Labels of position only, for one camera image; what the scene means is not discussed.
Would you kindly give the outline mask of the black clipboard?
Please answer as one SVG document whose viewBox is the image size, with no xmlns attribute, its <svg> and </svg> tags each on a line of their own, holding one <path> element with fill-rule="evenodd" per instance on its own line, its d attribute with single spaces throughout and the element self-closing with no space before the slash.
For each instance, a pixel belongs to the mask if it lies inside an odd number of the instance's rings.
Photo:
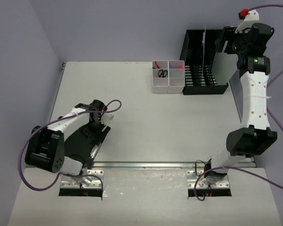
<svg viewBox="0 0 283 226">
<path fill-rule="evenodd" d="M 65 156 L 83 163 L 91 168 L 93 161 L 104 141 L 94 141 L 83 137 L 83 127 L 80 127 L 65 141 Z"/>
</svg>

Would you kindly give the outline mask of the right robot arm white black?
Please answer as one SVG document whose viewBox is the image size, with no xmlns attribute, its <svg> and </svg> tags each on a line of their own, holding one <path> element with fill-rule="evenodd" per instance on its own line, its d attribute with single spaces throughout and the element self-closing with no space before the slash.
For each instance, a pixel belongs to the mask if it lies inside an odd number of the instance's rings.
<svg viewBox="0 0 283 226">
<path fill-rule="evenodd" d="M 227 136 L 226 149 L 205 164 L 201 180 L 206 185 L 222 180 L 230 167 L 246 158 L 261 155 L 277 140 L 277 132 L 270 129 L 267 117 L 270 59 L 264 56 L 266 44 L 274 32 L 273 27 L 262 23 L 241 29 L 226 26 L 215 41 L 217 52 L 238 57 L 243 113 L 240 128 Z"/>
</svg>

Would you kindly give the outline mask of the black handled scissors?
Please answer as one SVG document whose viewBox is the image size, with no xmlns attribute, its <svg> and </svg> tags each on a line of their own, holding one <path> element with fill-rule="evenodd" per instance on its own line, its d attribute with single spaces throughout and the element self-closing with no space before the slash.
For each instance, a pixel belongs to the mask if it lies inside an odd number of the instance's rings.
<svg viewBox="0 0 283 226">
<path fill-rule="evenodd" d="M 165 69 L 159 69 L 158 70 L 158 77 L 159 78 L 165 78 L 168 76 L 168 70 Z"/>
</svg>

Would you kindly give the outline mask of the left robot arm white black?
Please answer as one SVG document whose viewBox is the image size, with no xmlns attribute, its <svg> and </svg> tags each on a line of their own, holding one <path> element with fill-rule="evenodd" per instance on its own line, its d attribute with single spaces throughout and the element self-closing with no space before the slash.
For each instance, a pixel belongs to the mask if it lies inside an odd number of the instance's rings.
<svg viewBox="0 0 283 226">
<path fill-rule="evenodd" d="M 72 175 L 74 182 L 84 185 L 89 178 L 84 168 L 93 162 L 110 131 L 101 120 L 103 110 L 106 106 L 99 100 L 89 105 L 80 103 L 66 115 L 66 120 L 43 129 L 36 126 L 25 163 L 52 173 Z"/>
</svg>

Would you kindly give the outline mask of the blue clipboard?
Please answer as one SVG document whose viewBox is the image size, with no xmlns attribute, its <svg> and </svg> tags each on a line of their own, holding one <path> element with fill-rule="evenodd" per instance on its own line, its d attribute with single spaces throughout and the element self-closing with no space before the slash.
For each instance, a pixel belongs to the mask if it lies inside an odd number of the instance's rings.
<svg viewBox="0 0 283 226">
<path fill-rule="evenodd" d="M 206 25 L 204 26 L 204 31 L 203 31 L 203 35 L 202 35 L 202 78 L 204 79 L 204 68 L 205 68 L 205 39 L 206 39 Z"/>
</svg>

